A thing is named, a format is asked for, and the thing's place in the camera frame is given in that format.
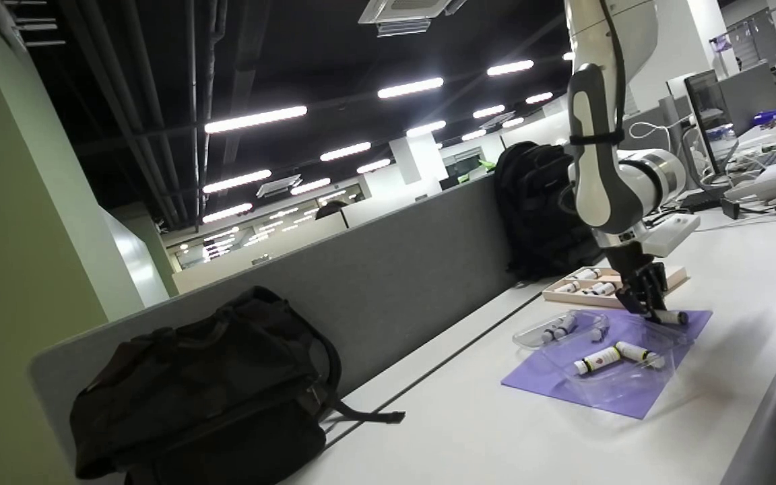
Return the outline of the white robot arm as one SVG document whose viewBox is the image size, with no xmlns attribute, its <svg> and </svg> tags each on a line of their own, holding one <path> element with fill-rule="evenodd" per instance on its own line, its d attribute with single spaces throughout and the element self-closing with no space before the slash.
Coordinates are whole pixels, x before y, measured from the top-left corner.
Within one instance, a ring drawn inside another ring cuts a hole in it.
<svg viewBox="0 0 776 485">
<path fill-rule="evenodd" d="M 657 46 L 656 0 L 566 0 L 566 25 L 578 212 L 624 281 L 620 304 L 644 320 L 679 325 L 688 314 L 665 306 L 663 259 L 698 221 L 663 205 L 686 188 L 688 173 L 672 150 L 624 150 L 628 81 Z"/>
</svg>

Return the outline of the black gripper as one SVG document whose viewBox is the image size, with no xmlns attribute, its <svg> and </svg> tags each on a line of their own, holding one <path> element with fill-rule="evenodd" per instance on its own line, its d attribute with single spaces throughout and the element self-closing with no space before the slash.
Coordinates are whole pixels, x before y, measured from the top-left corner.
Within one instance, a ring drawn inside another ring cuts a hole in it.
<svg viewBox="0 0 776 485">
<path fill-rule="evenodd" d="M 668 309 L 663 302 L 665 266 L 651 255 L 638 242 L 607 248 L 605 255 L 624 278 L 624 304 L 632 312 L 651 312 L 651 320 L 665 324 Z"/>
</svg>

